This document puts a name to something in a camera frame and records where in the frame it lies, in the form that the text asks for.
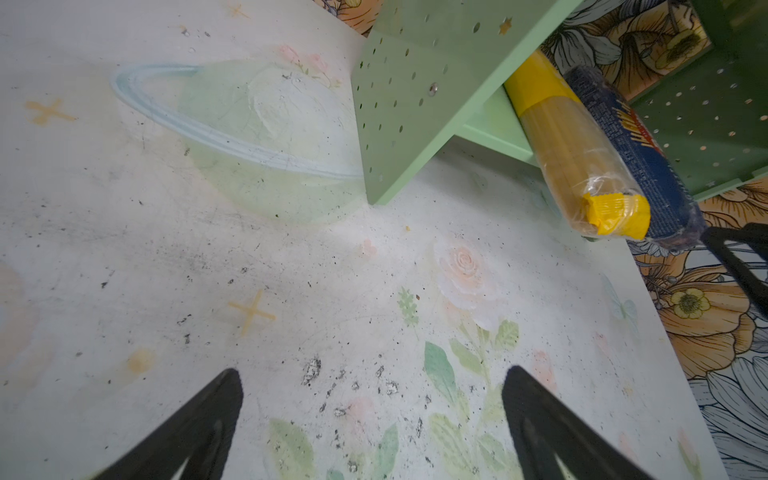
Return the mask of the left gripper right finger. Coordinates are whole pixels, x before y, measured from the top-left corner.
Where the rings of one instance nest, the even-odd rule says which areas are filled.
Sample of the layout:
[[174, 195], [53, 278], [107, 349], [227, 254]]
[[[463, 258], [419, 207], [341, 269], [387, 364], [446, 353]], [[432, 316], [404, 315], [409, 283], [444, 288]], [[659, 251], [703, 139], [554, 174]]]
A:
[[647, 479], [543, 384], [520, 366], [510, 368], [501, 392], [514, 448], [526, 479]]

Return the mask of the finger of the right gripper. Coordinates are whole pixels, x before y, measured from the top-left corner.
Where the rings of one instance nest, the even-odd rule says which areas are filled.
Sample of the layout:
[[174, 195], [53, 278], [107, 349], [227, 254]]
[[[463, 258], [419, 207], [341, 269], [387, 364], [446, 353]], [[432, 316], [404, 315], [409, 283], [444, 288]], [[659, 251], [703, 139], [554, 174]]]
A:
[[749, 223], [742, 229], [710, 227], [704, 231], [701, 241], [721, 262], [729, 274], [742, 288], [758, 312], [767, 317], [767, 281], [752, 272], [757, 266], [750, 266], [736, 254], [736, 248], [729, 242], [744, 244], [749, 250], [767, 263], [767, 225]]

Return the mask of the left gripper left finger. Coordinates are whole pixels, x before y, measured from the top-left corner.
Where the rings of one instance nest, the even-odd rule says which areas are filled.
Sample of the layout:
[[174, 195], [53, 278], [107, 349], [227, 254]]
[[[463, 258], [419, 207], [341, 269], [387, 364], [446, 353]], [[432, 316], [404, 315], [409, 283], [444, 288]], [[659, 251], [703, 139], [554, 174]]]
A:
[[223, 370], [99, 479], [220, 479], [243, 403], [239, 372]]

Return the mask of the blue Barilla spaghetti box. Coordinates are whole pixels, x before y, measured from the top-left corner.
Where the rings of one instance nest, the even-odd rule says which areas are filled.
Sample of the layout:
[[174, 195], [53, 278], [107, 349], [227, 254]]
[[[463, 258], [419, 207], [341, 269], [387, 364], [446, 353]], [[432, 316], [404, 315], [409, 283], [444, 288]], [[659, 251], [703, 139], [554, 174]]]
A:
[[646, 239], [671, 251], [695, 247], [707, 229], [701, 210], [639, 114], [595, 67], [574, 67], [565, 80], [648, 199], [651, 220]]

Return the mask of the yellow Pastatime spaghetti bag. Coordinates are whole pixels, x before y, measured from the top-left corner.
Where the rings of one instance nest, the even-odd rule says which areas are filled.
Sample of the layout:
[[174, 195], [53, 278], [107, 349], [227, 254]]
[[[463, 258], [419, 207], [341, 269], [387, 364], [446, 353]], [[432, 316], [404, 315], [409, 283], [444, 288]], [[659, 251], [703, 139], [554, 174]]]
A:
[[534, 51], [504, 89], [569, 226], [586, 237], [644, 239], [651, 221], [646, 196], [548, 58]]

